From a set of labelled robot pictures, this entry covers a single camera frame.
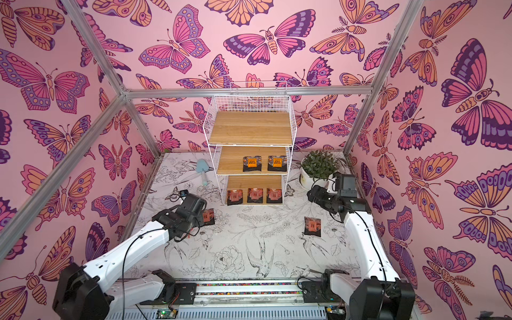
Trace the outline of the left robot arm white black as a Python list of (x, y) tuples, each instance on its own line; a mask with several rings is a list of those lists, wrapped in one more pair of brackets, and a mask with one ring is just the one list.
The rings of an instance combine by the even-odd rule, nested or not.
[(54, 312), (60, 319), (106, 319), (142, 302), (175, 301), (176, 281), (167, 272), (158, 269), (135, 280), (125, 278), (125, 272), (159, 247), (197, 235), (206, 207), (206, 200), (190, 193), (107, 253), (82, 266), (66, 267), (53, 299)]

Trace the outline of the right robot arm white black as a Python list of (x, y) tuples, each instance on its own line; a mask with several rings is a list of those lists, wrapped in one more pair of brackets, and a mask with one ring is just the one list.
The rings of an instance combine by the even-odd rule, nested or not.
[(409, 319), (415, 305), (412, 284), (402, 280), (389, 262), (369, 205), (358, 196), (355, 177), (341, 173), (334, 177), (332, 191), (314, 185), (307, 198), (343, 224), (361, 279), (326, 269), (320, 292), (328, 300), (340, 298), (346, 319)]

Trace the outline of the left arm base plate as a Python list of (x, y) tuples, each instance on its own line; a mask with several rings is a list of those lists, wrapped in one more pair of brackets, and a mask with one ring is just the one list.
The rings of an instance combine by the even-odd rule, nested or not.
[(193, 305), (196, 291), (196, 283), (166, 285), (159, 297), (143, 301), (140, 305)]

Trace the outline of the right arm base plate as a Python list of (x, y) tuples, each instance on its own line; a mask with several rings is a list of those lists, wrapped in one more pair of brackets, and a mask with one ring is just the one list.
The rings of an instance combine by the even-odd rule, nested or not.
[(348, 302), (358, 283), (346, 282), (342, 278), (323, 283), (321, 281), (302, 281), (299, 288), (302, 290), (303, 300), (306, 303), (340, 303)]

